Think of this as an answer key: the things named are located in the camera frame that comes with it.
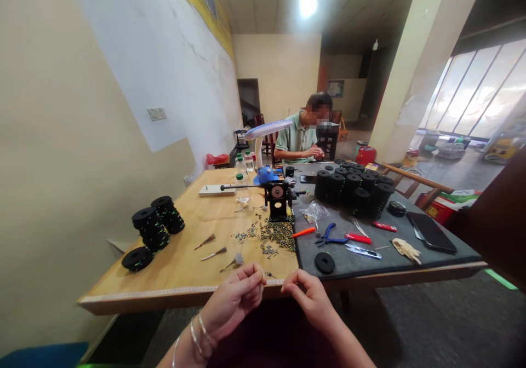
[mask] pliers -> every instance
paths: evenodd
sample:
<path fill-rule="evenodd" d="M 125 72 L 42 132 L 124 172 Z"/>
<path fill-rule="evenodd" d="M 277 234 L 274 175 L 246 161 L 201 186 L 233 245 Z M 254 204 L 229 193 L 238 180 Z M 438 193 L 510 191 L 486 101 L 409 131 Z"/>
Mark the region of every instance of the pliers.
<path fill-rule="evenodd" d="M 325 231 L 325 235 L 322 236 L 322 238 L 319 241 L 316 241 L 315 244 L 319 244 L 318 247 L 326 245 L 328 243 L 339 243 L 339 244 L 346 244 L 349 242 L 347 238 L 344 239 L 332 239 L 329 238 L 330 230 L 336 227 L 336 223 L 331 223 L 327 226 L 327 230 Z"/>

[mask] hand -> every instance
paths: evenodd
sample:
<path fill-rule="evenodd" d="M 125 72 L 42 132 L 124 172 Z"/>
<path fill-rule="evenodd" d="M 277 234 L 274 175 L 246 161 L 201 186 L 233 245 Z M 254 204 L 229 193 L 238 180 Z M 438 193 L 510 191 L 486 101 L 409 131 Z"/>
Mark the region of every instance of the hand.
<path fill-rule="evenodd" d="M 304 153 L 304 157 L 314 156 L 316 160 L 319 160 L 325 157 L 323 150 L 321 150 L 318 147 L 310 147 L 308 150 L 304 151 L 303 153 Z"/>
<path fill-rule="evenodd" d="M 298 283 L 304 286 L 307 293 L 298 287 Z M 323 333 L 339 320 L 320 280 L 303 269 L 297 269 L 287 276 L 281 287 L 281 293 L 291 294 L 305 312 L 309 322 Z"/>
<path fill-rule="evenodd" d="M 261 303 L 267 278 L 259 264 L 245 264 L 219 285 L 201 311 L 203 324 L 219 342 Z"/>

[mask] yellow banner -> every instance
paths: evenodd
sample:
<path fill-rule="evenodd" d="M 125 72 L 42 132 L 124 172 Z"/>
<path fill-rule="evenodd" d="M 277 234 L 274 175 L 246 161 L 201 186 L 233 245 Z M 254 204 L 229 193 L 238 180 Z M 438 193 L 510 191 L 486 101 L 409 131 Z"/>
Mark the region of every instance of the yellow banner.
<path fill-rule="evenodd" d="M 188 0 L 199 11 L 212 34 L 233 59 L 232 40 L 228 19 L 217 0 Z"/>

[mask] plastic water bottle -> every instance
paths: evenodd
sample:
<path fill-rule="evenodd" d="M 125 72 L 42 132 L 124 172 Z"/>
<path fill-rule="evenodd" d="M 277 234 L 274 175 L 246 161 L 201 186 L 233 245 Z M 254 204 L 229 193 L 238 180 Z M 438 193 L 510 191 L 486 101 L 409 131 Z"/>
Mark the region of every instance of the plastic water bottle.
<path fill-rule="evenodd" d="M 241 157 L 241 153 L 237 155 L 236 171 L 238 174 L 248 175 L 247 167 L 245 166 L 243 157 Z"/>
<path fill-rule="evenodd" d="M 254 171 L 254 159 L 252 158 L 250 151 L 246 151 L 244 157 L 245 157 L 245 166 L 247 167 L 247 172 Z"/>
<path fill-rule="evenodd" d="M 243 174 L 237 174 L 237 185 L 246 186 L 247 180 L 243 177 Z M 248 193 L 248 187 L 242 187 L 236 189 L 236 198 L 241 203 L 244 204 L 250 199 L 250 194 Z"/>

